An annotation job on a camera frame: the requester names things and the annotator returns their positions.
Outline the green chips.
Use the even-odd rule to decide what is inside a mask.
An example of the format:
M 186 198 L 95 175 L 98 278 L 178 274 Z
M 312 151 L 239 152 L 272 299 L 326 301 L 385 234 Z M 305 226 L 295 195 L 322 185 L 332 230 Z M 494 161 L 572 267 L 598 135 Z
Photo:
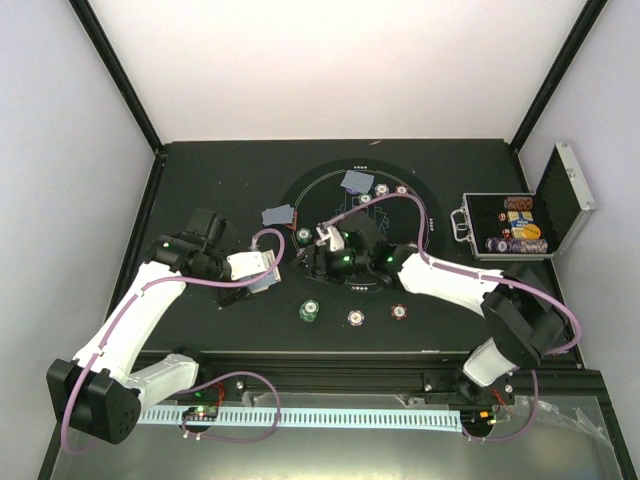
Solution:
M 311 230 L 308 228 L 300 228 L 296 231 L 296 240 L 303 245 L 308 244 L 312 240 Z
M 360 194 L 358 197 L 358 201 L 360 205 L 368 204 L 372 200 L 372 197 L 369 194 Z

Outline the red triangular all-in button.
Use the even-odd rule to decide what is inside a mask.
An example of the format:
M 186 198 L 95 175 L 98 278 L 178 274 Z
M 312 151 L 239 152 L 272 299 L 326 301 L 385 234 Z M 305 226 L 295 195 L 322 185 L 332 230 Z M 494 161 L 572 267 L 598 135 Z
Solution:
M 285 227 L 291 229 L 292 231 L 296 231 L 297 230 L 297 219 L 298 219 L 298 212 L 295 211 L 292 217 L 292 221 L 290 223 L 285 224 Z

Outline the blue-backed playing card deck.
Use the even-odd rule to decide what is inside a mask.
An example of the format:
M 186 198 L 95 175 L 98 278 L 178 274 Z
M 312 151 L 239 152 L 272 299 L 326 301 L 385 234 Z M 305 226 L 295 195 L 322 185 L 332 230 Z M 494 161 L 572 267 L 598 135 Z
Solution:
M 276 260 L 276 255 L 273 250 L 269 250 L 262 253 L 264 264 L 266 267 L 271 267 Z M 267 276 L 259 281 L 253 282 L 248 286 L 249 291 L 252 294 L 258 294 L 268 290 L 272 285 L 275 285 L 281 281 L 281 275 L 279 268 L 275 267 Z

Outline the dealt cards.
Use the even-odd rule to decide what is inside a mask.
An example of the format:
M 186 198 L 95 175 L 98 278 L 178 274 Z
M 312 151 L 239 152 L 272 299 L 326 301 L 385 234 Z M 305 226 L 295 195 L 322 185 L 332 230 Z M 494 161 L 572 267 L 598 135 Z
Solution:
M 289 205 L 280 205 L 265 209 L 261 212 L 262 224 L 264 226 L 292 224 L 295 209 Z
M 349 170 L 345 173 L 340 186 L 346 190 L 356 190 L 363 194 L 371 189 L 374 180 L 375 177 L 371 174 Z

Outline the green chip stack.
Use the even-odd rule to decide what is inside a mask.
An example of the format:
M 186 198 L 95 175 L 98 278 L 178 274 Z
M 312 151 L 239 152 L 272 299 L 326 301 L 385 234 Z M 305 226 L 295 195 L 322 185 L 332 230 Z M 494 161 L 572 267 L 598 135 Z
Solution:
M 299 317 L 303 322 L 314 322 L 319 314 L 319 303 L 309 299 L 304 301 L 299 307 Z

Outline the red chip stack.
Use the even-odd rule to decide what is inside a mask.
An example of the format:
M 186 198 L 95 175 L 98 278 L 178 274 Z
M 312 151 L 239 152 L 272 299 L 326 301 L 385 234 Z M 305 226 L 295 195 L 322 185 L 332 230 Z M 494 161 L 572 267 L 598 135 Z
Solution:
M 395 320 L 404 320 L 408 316 L 407 308 L 402 304 L 395 304 L 391 308 L 391 316 Z

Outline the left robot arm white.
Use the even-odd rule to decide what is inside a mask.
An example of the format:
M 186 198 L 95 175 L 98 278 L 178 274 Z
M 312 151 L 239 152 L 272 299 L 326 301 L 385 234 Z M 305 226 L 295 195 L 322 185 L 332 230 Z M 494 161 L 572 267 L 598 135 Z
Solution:
M 140 415 L 175 394 L 207 397 L 213 372 L 199 354 L 171 353 L 134 371 L 142 347 L 170 305 L 189 285 L 244 289 L 274 272 L 284 252 L 262 252 L 255 234 L 246 252 L 225 253 L 212 234 L 159 237 L 129 290 L 95 336 L 70 361 L 55 360 L 47 384 L 60 423 L 61 445 L 77 453 L 71 430 L 111 444 L 125 440 Z

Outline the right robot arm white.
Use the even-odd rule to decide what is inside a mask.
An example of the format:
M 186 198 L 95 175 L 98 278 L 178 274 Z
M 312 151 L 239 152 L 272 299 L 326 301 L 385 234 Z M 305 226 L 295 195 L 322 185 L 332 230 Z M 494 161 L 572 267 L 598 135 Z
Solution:
M 453 381 L 456 396 L 468 404 L 485 397 L 500 377 L 536 369 L 568 322 L 530 270 L 504 273 L 428 261 L 415 244 L 384 242 L 368 250 L 336 251 L 313 244 L 299 250 L 290 265 L 326 283 L 344 284 L 355 276 L 367 276 L 382 287 L 437 298 L 480 316 L 489 338 L 467 356 Z

